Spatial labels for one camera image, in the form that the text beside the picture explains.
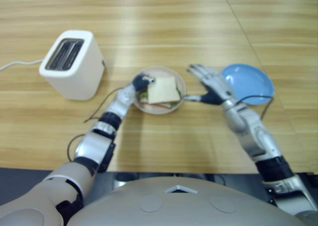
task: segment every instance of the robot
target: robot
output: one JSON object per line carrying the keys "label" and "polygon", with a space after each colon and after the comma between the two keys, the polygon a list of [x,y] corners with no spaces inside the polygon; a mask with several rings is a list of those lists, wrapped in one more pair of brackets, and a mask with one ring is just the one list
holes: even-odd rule
{"label": "robot", "polygon": [[207,94],[183,99],[220,105],[229,128],[263,178],[272,204],[209,181],[154,177],[119,187],[83,207],[97,171],[107,169],[116,132],[136,92],[155,79],[141,74],[121,89],[78,144],[74,160],[28,193],[0,207],[0,226],[304,226],[318,225],[317,205],[257,113],[234,98],[216,70],[194,64]]}

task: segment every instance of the white cable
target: white cable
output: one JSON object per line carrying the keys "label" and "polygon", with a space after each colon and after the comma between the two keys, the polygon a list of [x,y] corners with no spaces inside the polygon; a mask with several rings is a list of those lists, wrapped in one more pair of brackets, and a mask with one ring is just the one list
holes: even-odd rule
{"label": "white cable", "polygon": [[0,71],[3,71],[5,68],[8,68],[9,66],[13,66],[13,65],[34,65],[34,64],[40,63],[42,61],[43,60],[37,60],[37,61],[32,61],[32,62],[14,61],[14,62],[11,62],[11,63],[5,65],[5,66],[2,66],[0,68]]}

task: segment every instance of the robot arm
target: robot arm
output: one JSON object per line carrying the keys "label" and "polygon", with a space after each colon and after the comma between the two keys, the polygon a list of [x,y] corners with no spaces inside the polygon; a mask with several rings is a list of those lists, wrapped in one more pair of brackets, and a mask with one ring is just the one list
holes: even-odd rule
{"label": "robot arm", "polygon": [[201,81],[208,93],[188,95],[184,99],[222,106],[229,128],[255,163],[263,186],[273,195],[274,203],[292,215],[317,210],[315,201],[299,176],[290,169],[259,115],[234,98],[233,90],[216,70],[195,64],[188,71]]}
{"label": "robot arm", "polygon": [[27,194],[0,207],[0,226],[66,226],[83,207],[98,169],[107,169],[116,132],[136,91],[152,81],[154,78],[141,74],[120,90],[77,146],[74,161],[54,170]]}

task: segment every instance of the wood grain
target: wood grain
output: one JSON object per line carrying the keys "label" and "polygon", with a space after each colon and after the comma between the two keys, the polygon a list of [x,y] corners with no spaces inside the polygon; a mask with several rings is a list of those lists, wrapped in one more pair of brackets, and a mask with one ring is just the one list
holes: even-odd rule
{"label": "wood grain", "polygon": [[[0,0],[0,20],[0,65],[41,59],[61,32],[86,29],[95,34],[108,68],[96,96],[85,102],[63,99],[36,65],[1,72],[2,167],[58,167],[67,160],[68,141],[92,124],[83,120],[107,93],[128,84],[143,68],[177,71],[189,94],[204,92],[185,71],[190,63],[219,71],[248,63],[265,70],[227,0]],[[280,95],[264,123],[291,167],[311,171]],[[116,143],[112,171],[256,172],[219,107],[186,102],[175,112],[153,116],[133,106]]]}
{"label": "wood grain", "polygon": [[318,0],[228,0],[318,173]]}

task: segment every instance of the white toaster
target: white toaster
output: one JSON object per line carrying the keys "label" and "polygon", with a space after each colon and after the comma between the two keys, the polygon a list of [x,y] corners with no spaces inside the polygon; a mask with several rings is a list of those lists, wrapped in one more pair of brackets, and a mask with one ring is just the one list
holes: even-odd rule
{"label": "white toaster", "polygon": [[39,73],[64,98],[88,100],[99,86],[105,60],[93,33],[63,32],[44,58]]}

